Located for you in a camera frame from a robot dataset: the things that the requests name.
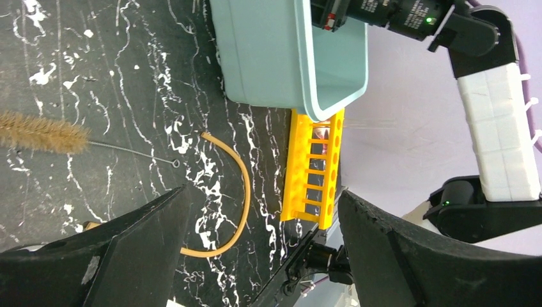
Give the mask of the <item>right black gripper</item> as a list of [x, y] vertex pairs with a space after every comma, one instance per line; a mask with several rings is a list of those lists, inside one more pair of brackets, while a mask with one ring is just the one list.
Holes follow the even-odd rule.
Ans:
[[439, 0], [312, 0], [313, 26], [335, 32], [355, 19], [423, 41], [433, 36], [452, 1]]

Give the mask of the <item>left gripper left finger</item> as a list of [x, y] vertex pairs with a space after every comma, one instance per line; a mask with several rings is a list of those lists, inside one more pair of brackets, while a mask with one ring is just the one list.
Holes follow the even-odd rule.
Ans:
[[1, 253], [2, 306], [165, 306], [191, 208], [185, 185], [48, 244]]

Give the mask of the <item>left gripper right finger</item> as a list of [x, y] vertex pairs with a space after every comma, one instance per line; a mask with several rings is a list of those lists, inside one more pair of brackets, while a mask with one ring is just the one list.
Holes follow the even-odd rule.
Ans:
[[345, 191], [338, 217], [363, 306], [540, 306], [541, 258], [417, 226]]

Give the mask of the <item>tan bottle brush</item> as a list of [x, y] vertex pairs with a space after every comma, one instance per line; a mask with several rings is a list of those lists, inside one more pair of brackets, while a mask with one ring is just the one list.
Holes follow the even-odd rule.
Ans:
[[24, 115], [15, 111], [1, 112], [1, 146], [7, 148], [27, 148], [57, 154], [80, 154], [88, 146], [101, 146], [121, 150], [149, 159], [180, 167], [177, 159], [166, 160], [133, 149], [94, 141], [91, 131], [82, 125], [72, 124], [64, 120], [53, 120]]

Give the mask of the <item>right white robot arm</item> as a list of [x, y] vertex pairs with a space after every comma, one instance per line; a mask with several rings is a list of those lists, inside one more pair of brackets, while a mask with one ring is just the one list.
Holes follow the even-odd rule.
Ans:
[[448, 50], [479, 174], [446, 181], [405, 219], [477, 243], [541, 224], [541, 183], [523, 95], [526, 77], [511, 21], [472, 1], [311, 1], [314, 26], [347, 18]]

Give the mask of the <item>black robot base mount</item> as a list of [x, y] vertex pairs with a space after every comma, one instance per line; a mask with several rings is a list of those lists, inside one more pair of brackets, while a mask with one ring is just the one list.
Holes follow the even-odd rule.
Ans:
[[306, 290], [317, 285], [313, 281], [317, 274], [332, 283], [354, 284], [345, 246], [332, 248], [325, 244], [326, 239], [324, 230], [309, 231], [249, 305], [294, 306], [302, 297], [303, 283], [308, 283]]

